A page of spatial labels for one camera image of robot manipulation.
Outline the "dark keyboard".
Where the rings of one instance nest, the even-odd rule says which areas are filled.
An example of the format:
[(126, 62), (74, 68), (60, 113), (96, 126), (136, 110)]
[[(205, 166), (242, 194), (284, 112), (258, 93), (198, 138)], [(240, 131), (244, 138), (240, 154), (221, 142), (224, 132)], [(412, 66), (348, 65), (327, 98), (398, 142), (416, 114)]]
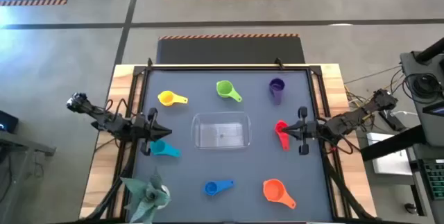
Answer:
[(444, 159), (420, 160), (420, 172), (432, 200), (444, 200)]

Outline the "yellow measuring cup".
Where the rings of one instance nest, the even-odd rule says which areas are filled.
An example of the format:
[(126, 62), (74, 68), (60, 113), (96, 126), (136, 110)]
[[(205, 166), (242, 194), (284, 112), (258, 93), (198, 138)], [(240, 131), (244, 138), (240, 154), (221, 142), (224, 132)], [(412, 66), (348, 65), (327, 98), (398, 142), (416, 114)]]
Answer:
[(175, 103), (188, 104), (188, 98), (175, 94), (172, 91), (163, 91), (157, 95), (157, 98), (165, 107), (172, 106)]

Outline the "black round pole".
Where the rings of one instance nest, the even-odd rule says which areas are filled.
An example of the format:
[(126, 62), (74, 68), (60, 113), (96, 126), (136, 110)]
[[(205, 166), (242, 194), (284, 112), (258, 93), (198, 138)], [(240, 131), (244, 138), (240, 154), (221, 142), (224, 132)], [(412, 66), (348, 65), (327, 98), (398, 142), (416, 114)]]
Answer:
[(420, 64), (427, 64), (434, 57), (444, 52), (444, 37), (435, 42), (424, 51), (415, 56), (415, 61)]

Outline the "white flat box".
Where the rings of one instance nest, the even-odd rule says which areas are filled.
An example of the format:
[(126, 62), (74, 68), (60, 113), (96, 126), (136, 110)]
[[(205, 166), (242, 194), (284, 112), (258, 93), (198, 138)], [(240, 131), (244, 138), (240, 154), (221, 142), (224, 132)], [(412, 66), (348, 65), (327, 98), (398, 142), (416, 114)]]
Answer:
[[(393, 135), (369, 132), (366, 134), (368, 145), (376, 144)], [(412, 175), (406, 150), (401, 150), (372, 161), (376, 174), (384, 175)]]

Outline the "orange measuring cup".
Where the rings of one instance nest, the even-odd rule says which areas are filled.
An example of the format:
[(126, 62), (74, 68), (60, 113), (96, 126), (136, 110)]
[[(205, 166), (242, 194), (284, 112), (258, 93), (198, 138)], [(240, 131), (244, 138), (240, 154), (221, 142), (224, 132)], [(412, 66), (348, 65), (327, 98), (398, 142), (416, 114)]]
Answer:
[(267, 201), (281, 203), (291, 209), (295, 209), (297, 206), (296, 201), (289, 195), (284, 184), (278, 179), (265, 180), (262, 191)]

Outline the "grey side desk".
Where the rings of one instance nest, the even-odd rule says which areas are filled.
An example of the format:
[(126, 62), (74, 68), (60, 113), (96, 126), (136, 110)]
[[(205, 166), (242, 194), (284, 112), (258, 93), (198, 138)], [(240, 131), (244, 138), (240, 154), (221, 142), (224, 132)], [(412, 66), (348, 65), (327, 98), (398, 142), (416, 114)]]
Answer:
[(46, 156), (53, 156), (56, 152), (56, 148), (53, 146), (31, 141), (24, 137), (20, 137), (19, 135), (11, 134), (5, 131), (0, 131), (0, 142), (38, 151), (44, 153)]

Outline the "clear plastic basket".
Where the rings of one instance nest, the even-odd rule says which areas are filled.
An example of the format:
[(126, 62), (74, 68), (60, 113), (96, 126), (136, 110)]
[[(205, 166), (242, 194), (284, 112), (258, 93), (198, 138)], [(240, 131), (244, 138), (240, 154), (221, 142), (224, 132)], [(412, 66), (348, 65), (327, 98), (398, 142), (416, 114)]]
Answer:
[(199, 149), (240, 149), (250, 145), (250, 118), (245, 112), (205, 112), (194, 116), (191, 138)]

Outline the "grey equipment cart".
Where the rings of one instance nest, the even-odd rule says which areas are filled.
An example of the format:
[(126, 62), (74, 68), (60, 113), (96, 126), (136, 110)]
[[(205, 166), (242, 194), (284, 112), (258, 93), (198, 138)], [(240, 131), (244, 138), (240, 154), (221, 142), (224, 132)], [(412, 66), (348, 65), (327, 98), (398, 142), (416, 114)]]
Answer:
[[(411, 74), (433, 74), (438, 82), (444, 86), (444, 71), (439, 65), (441, 60), (444, 60), (444, 54), (440, 54), (431, 59), (428, 65), (419, 64), (415, 61), (412, 53), (402, 53), (400, 55), (400, 61), (404, 74), (409, 77), (407, 81), (408, 85), (412, 87), (413, 77)], [(435, 147), (444, 147), (444, 117), (422, 112), (424, 107), (444, 101), (444, 99), (440, 97), (432, 102), (432, 99), (421, 99), (416, 95), (411, 95), (411, 97), (414, 99), (413, 103), (428, 144)]]

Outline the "green measuring cup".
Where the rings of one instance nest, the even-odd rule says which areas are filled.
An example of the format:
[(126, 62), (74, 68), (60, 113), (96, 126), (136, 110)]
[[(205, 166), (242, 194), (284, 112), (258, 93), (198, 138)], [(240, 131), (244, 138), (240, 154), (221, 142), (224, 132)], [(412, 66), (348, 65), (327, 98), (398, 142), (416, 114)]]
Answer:
[(220, 80), (216, 83), (216, 92), (222, 98), (232, 98), (236, 102), (242, 102), (241, 95), (236, 91), (229, 80)]

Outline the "black support beam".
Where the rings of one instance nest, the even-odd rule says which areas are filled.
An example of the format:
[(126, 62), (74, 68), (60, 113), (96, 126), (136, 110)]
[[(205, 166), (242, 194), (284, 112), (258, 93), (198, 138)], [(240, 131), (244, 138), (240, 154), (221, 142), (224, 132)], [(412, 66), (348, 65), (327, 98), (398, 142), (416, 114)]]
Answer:
[(423, 128), (421, 125), (418, 125), (361, 149), (361, 157), (364, 162), (367, 162), (407, 149), (416, 144), (426, 143)]

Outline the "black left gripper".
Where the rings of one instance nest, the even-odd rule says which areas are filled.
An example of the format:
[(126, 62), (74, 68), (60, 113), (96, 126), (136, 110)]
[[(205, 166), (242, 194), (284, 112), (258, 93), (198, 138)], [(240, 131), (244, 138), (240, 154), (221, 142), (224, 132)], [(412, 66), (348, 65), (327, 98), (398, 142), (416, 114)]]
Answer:
[(172, 133), (172, 130), (161, 126), (157, 121), (158, 111), (155, 107), (149, 109), (148, 114), (139, 112), (135, 115), (132, 125), (133, 137), (143, 139), (140, 151), (143, 155), (151, 154), (151, 142), (164, 138)]

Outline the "black metal table frame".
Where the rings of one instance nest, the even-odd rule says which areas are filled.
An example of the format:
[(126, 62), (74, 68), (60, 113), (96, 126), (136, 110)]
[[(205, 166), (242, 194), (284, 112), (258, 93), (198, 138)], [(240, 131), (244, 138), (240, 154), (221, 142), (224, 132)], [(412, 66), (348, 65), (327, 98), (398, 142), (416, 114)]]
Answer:
[[(112, 77), (106, 99), (112, 99), (115, 103), (121, 98), (131, 102), (132, 110), (136, 110), (139, 98), (142, 93), (142, 76), (139, 71), (145, 69), (144, 64), (118, 64), (112, 71)], [(235, 69), (246, 68), (271, 68), (275, 71), (279, 69), (278, 64), (154, 64), (154, 68), (217, 68), (232, 71)], [(341, 70), (338, 64), (284, 64), (287, 69), (309, 68), (311, 72), (319, 71), (317, 76), (312, 74), (314, 79), (316, 107), (320, 110), (320, 115), (325, 117), (327, 113), (332, 116), (347, 112), (350, 110), (347, 100), (347, 90), (345, 88)], [(347, 158), (345, 155), (339, 155), (339, 164), (343, 167), (345, 173), (345, 183), (350, 186), (350, 190), (357, 197), (357, 200), (363, 205), (363, 208), (372, 215), (376, 214), (375, 204), (371, 196), (370, 186), (367, 179), (359, 179), (353, 175), (354, 169), (359, 174), (364, 172), (364, 164), (357, 161), (357, 155)], [(104, 196), (111, 186), (112, 172), (116, 169), (117, 148), (111, 148), (102, 155), (94, 155), (92, 165), (89, 170), (89, 177), (83, 202), (80, 209), (80, 218), (85, 218), (91, 214), (98, 205), (100, 197)]]

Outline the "purple measuring cup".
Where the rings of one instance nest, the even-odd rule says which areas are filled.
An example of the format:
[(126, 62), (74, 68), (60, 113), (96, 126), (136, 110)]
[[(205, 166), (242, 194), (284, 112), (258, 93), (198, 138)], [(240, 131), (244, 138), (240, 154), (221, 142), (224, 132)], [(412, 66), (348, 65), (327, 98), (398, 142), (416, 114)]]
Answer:
[(285, 82), (280, 78), (274, 78), (269, 83), (268, 86), (272, 94), (274, 104), (280, 105), (282, 102), (282, 95), (285, 88)]

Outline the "red measuring cup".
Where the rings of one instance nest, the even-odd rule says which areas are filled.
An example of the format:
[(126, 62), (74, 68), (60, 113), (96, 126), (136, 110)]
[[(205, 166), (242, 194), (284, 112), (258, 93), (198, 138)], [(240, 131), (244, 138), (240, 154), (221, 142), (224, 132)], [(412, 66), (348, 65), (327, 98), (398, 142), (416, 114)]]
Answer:
[(279, 120), (275, 124), (275, 133), (277, 134), (277, 136), (278, 136), (278, 138), (280, 140), (280, 143), (281, 143), (283, 151), (289, 151), (289, 149), (290, 149), (290, 147), (289, 147), (289, 135), (282, 131), (287, 126), (288, 126), (288, 124), (286, 122), (284, 122), (283, 120)]

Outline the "blue measuring cup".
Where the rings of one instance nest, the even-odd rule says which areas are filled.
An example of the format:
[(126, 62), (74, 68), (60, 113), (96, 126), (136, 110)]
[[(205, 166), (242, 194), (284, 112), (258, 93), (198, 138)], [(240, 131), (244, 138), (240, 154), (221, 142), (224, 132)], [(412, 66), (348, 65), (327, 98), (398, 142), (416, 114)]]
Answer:
[(207, 181), (203, 187), (203, 191), (209, 196), (215, 196), (216, 194), (228, 190), (233, 186), (234, 186), (233, 180)]

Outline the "black power strip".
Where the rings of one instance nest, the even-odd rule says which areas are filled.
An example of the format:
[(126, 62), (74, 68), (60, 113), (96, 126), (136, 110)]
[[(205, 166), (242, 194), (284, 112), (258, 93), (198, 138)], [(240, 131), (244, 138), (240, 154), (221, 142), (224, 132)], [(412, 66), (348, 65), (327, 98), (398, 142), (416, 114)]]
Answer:
[(401, 132), (406, 129), (405, 125), (390, 110), (379, 111), (378, 115), (394, 131)]

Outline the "green artificial succulent plant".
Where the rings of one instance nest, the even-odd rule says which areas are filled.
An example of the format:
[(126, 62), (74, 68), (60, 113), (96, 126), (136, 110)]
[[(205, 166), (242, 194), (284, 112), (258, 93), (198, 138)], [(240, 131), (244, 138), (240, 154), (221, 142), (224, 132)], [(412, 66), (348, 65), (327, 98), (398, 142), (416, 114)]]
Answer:
[(152, 224), (155, 213), (171, 201), (171, 197), (161, 189), (163, 180), (157, 169), (148, 182), (134, 178), (120, 179), (131, 194), (130, 202), (124, 207), (132, 213), (129, 223)]

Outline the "grey table mat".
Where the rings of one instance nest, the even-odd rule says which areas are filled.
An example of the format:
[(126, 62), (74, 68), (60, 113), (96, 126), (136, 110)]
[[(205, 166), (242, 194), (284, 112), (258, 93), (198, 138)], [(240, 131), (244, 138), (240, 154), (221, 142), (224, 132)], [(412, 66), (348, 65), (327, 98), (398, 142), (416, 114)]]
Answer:
[[(269, 89), (274, 78), (285, 82), (282, 102), (276, 105)], [(216, 83), (229, 80), (242, 102), (222, 98)], [(188, 98), (188, 104), (165, 107), (157, 95), (163, 91)], [(283, 120), (297, 121), (298, 108), (311, 107), (311, 92), (304, 71), (154, 71), (148, 77), (145, 108), (158, 110), (157, 120), (172, 133), (164, 141), (180, 157), (138, 155), (133, 175), (147, 181), (157, 169), (171, 194), (171, 202), (155, 215), (158, 223), (330, 221), (332, 214), (318, 142), (309, 141), (309, 153), (300, 155), (291, 140), (283, 151), (274, 131)], [(245, 112), (250, 118), (250, 145), (240, 149), (199, 149), (191, 138), (194, 116), (205, 112)], [(265, 180), (280, 180), (296, 201), (291, 209), (267, 201)], [(233, 180), (234, 186), (215, 196), (203, 191), (207, 181)]]

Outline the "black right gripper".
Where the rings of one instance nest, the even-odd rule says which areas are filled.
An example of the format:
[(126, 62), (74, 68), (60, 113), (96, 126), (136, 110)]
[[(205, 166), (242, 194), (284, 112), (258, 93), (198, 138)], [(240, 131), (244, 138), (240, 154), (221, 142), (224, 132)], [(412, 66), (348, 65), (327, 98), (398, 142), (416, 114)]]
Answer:
[(283, 131), (282, 134), (292, 136), (297, 140), (302, 140), (302, 144), (299, 146), (299, 154), (307, 155), (309, 153), (309, 144), (307, 143), (307, 138), (314, 138), (317, 136), (318, 122), (306, 120), (308, 116), (308, 111), (307, 108), (304, 106), (298, 109), (298, 116), (301, 121), (298, 121), (290, 126), (285, 126), (281, 129), (281, 131)]

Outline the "black monitor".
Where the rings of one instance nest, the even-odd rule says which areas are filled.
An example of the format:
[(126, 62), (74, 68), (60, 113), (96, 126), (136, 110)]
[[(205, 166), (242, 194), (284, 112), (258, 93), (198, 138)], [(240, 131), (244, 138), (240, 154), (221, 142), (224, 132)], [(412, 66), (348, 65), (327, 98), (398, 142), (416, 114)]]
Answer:
[(0, 110), (0, 131), (15, 133), (19, 119)]

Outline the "teal measuring cup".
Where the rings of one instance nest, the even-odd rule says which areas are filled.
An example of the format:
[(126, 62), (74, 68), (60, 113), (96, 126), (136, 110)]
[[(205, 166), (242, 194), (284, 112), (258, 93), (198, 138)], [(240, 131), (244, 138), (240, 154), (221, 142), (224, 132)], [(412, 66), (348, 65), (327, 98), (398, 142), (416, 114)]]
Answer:
[(157, 141), (152, 141), (150, 144), (150, 149), (154, 155), (167, 155), (171, 157), (180, 157), (181, 152), (172, 145), (158, 139)]

